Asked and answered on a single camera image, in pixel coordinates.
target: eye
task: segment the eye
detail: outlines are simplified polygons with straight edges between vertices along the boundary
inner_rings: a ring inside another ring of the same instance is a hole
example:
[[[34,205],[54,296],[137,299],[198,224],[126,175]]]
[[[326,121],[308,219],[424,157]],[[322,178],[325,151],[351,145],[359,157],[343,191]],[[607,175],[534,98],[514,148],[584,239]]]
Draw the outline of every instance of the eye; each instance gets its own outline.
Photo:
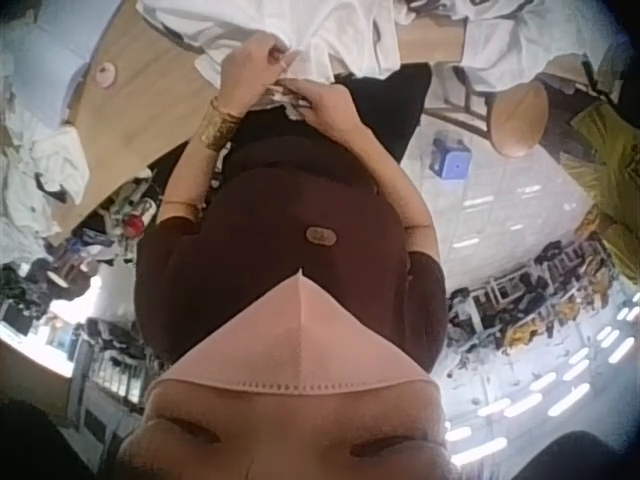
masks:
[[[198,425],[197,423],[183,420],[181,418],[167,418],[166,421],[175,425],[187,435],[203,443],[215,444],[221,442],[220,437],[215,432],[212,432],[208,428]]]
[[[382,455],[385,450],[389,450],[391,448],[410,442],[426,442],[426,440],[415,437],[402,436],[385,437],[354,445],[351,447],[351,451],[349,453],[356,458],[377,457],[379,455]]]

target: dark brown shirt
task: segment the dark brown shirt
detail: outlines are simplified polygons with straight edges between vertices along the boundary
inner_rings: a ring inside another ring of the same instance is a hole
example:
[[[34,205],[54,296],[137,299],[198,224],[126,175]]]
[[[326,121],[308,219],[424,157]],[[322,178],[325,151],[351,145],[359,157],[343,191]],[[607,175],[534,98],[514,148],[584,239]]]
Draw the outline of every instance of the dark brown shirt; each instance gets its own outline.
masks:
[[[442,349],[444,274],[405,248],[393,207],[332,144],[281,138],[244,148],[202,221],[170,218],[138,247],[136,312],[175,361],[299,270],[426,370]]]

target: stool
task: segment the stool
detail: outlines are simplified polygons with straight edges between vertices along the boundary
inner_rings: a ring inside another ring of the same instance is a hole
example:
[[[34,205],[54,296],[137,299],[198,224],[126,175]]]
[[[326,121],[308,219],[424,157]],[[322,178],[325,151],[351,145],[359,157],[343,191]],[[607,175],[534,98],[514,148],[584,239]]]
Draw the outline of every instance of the stool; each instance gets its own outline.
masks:
[[[505,157],[522,157],[540,142],[549,119],[549,99],[542,83],[534,80],[489,94],[487,115],[472,110],[473,95],[476,94],[467,80],[464,105],[446,98],[447,106],[425,108],[423,113],[488,140]],[[461,114],[480,120],[486,127],[455,116]]]
[[[469,175],[471,150],[461,141],[449,145],[440,138],[433,141],[434,156],[429,169],[443,180],[464,180]]]

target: woman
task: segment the woman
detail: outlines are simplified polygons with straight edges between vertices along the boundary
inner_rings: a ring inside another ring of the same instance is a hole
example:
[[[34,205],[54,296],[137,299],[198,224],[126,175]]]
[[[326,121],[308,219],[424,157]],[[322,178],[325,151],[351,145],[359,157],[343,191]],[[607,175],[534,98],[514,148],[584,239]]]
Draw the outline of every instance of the woman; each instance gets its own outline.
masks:
[[[281,81],[304,122],[247,114],[294,56],[259,33],[227,57],[140,243],[137,318],[173,367],[121,450],[133,478],[451,473],[427,373],[445,338],[444,276],[429,209],[398,165],[429,68]]]

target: hand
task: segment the hand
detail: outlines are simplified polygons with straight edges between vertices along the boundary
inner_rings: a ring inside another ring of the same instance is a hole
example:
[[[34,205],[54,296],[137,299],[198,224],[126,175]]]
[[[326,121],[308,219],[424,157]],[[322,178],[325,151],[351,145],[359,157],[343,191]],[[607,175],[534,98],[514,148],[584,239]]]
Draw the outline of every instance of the hand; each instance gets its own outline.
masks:
[[[305,122],[342,146],[350,147],[367,131],[346,87],[297,79],[278,84],[304,97],[311,106],[296,109]]]
[[[297,52],[287,52],[275,35],[256,33],[222,61],[218,106],[243,117],[289,68],[296,55]]]

